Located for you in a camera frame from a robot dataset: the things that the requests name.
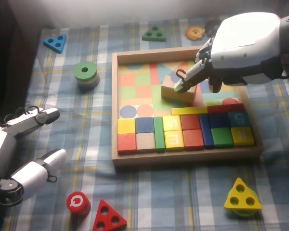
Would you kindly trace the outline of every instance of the triangle block with holes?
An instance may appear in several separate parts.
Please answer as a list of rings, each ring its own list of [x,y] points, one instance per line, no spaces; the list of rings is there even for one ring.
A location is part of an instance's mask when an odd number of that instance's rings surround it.
[[[43,43],[46,47],[61,54],[66,43],[66,34],[46,38]]]
[[[166,35],[161,30],[160,26],[154,25],[150,30],[144,33],[142,36],[143,41],[157,41],[157,42],[165,42]]]
[[[257,195],[237,178],[224,204],[225,209],[257,211],[262,209]]]
[[[92,231],[119,231],[124,229],[126,226],[126,219],[107,204],[106,201],[101,200],[98,205]]]

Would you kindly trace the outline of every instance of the yellow triangle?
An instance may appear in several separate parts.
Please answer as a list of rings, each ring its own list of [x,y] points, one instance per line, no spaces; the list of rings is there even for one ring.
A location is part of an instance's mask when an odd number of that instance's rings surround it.
[[[249,187],[237,178],[224,204],[226,209],[261,210],[262,205]]]

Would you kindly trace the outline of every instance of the yellow rectangular block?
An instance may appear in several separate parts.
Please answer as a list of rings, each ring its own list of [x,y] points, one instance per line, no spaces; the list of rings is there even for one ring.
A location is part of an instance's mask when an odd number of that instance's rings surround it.
[[[255,139],[250,127],[231,128],[235,146],[253,146]]]
[[[118,119],[118,134],[130,134],[135,132],[135,119]]]
[[[166,151],[179,151],[184,149],[182,131],[165,131]]]
[[[171,114],[174,115],[188,115],[188,114],[203,114],[208,113],[207,107],[182,107],[172,108]]]
[[[164,131],[179,131],[181,128],[181,120],[179,115],[163,116]]]

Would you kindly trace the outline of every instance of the checkered fabric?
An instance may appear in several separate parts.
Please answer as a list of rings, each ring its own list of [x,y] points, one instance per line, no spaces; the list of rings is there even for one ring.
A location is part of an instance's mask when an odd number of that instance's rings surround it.
[[[111,160],[111,59],[113,52],[201,45],[185,38],[188,26],[209,18],[157,22],[166,42],[142,41],[152,23],[41,32],[27,104],[56,107],[60,118],[19,142],[19,163],[53,149],[66,149],[57,183],[8,210],[2,230],[92,230],[99,201],[105,199],[133,231],[289,231],[289,81],[248,86],[265,151],[259,160],[162,166],[116,172]],[[66,33],[62,54],[42,40]],[[101,81],[82,93],[73,76],[79,62],[97,64]],[[227,194],[240,177],[259,196],[263,209],[252,218],[224,210]],[[92,208],[85,219],[72,217],[66,199],[83,191]]]

